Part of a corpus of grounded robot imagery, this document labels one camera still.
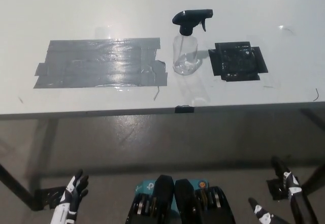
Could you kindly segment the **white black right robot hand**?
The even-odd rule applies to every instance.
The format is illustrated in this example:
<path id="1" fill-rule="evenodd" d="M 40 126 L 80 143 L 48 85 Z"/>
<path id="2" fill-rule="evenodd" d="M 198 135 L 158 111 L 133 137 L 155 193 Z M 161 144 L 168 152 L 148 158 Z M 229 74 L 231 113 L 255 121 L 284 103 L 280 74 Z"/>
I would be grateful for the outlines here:
<path id="1" fill-rule="evenodd" d="M 307 195 L 293 172 L 277 156 L 271 158 L 271 164 L 278 177 L 267 181 L 269 189 L 273 191 L 273 196 L 277 197 L 277 194 L 282 197 L 286 196 L 295 223 L 318 223 Z M 249 198 L 248 202 L 260 223 L 287 223 L 283 218 L 267 211 L 256 199 Z"/>

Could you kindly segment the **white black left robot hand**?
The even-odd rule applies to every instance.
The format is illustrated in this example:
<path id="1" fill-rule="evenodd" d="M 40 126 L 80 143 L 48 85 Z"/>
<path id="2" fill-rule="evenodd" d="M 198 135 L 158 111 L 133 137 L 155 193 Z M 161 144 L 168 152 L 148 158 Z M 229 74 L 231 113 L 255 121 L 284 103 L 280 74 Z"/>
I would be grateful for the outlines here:
<path id="1" fill-rule="evenodd" d="M 88 194 L 88 175 L 78 170 L 67 184 L 58 205 L 54 209 L 51 224 L 75 223 L 82 199 Z"/>

